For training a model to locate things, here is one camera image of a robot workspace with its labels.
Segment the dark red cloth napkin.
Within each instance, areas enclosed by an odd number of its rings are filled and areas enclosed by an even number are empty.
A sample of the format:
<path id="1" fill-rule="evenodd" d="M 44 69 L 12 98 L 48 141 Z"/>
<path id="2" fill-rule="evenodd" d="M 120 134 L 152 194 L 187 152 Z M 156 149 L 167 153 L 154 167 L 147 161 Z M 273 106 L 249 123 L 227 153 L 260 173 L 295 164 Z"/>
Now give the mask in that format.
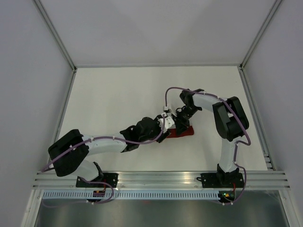
<path id="1" fill-rule="evenodd" d="M 181 137 L 192 136 L 192 135 L 194 135 L 194 128 L 193 126 L 189 126 L 184 132 L 180 134 L 177 134 L 176 128 L 170 129 L 167 138 L 181 138 Z"/>

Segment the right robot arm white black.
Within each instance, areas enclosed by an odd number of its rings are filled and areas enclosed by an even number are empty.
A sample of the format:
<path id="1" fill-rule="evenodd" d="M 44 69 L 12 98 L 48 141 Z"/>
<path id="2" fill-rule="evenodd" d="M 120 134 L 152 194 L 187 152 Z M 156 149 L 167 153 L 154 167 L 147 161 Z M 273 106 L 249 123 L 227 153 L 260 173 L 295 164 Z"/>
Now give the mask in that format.
<path id="1" fill-rule="evenodd" d="M 243 110 L 239 98 L 233 96 L 227 99 L 205 93 L 202 89 L 194 91 L 184 89 L 179 95 L 184 106 L 176 111 L 174 122 L 176 136 L 190 134 L 190 118 L 197 112 L 206 109 L 214 114 L 217 133 L 222 139 L 220 161 L 215 173 L 202 173 L 197 180 L 203 188 L 242 188 L 243 175 L 236 163 L 238 144 L 246 130 L 249 121 Z"/>

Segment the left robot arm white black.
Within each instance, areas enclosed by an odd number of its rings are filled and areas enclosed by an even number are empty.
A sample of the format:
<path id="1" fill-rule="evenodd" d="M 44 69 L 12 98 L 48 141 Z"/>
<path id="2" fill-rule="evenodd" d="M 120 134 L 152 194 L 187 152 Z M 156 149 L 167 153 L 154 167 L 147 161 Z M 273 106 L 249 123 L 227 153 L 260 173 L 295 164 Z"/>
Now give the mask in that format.
<path id="1" fill-rule="evenodd" d="M 96 162 L 89 162 L 88 156 L 103 153 L 125 153 L 153 142 L 160 143 L 169 136 L 169 129 L 174 125 L 166 114 L 152 119 L 142 118 L 119 133 L 107 136 L 90 136 L 78 129 L 69 131 L 48 148 L 50 163 L 44 172 L 53 169 L 58 177 L 76 175 L 84 178 L 92 187 L 103 183 L 103 173 Z"/>

